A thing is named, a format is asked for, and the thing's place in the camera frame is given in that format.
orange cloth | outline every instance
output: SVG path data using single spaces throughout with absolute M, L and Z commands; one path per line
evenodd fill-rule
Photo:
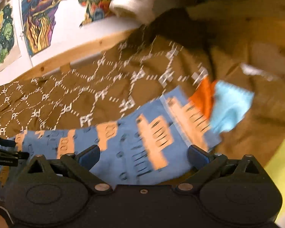
M 213 96 L 215 85 L 216 81 L 211 83 L 208 76 L 206 76 L 201 81 L 195 93 L 189 98 L 207 119 L 210 118 L 214 103 Z

white wall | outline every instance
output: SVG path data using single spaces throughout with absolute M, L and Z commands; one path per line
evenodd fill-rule
M 81 6 L 77 0 L 62 0 L 55 13 L 56 25 L 53 30 L 51 46 L 30 58 L 24 37 L 21 37 L 23 26 L 19 0 L 10 0 L 8 3 L 13 7 L 12 16 L 21 57 L 0 72 L 0 86 L 12 81 L 33 66 L 70 48 L 140 26 L 133 19 L 113 16 L 80 28 L 79 25 L 84 19 L 85 7 Z

brown bedsheet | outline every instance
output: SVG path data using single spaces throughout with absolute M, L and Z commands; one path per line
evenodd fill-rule
M 197 88 L 191 76 L 203 66 L 211 80 L 255 93 L 245 118 L 222 134 L 215 151 L 229 158 L 254 154 L 264 166 L 285 138 L 285 83 L 244 75 L 238 62 L 206 39 L 204 24 L 173 9 L 84 67 L 1 86 L 0 136 L 117 120 L 178 85 L 189 97 Z

screw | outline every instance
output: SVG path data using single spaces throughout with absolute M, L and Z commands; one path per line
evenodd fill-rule
M 182 190 L 182 191 L 189 191 L 193 189 L 193 186 L 190 183 L 181 183 L 177 187 L 179 190 Z
M 148 190 L 142 189 L 142 190 L 140 191 L 140 193 L 141 193 L 141 194 L 146 194 L 146 193 L 148 193 Z
M 97 191 L 107 191 L 110 188 L 110 185 L 106 184 L 106 183 L 99 183 L 97 185 L 95 185 L 95 189 Z

black clip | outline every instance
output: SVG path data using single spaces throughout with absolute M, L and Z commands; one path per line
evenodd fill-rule
M 0 145 L 4 147 L 15 147 L 16 142 L 0 138 Z M 0 149 L 0 165 L 17 167 L 19 159 L 26 160 L 28 158 L 29 153 L 27 152 L 8 152 Z

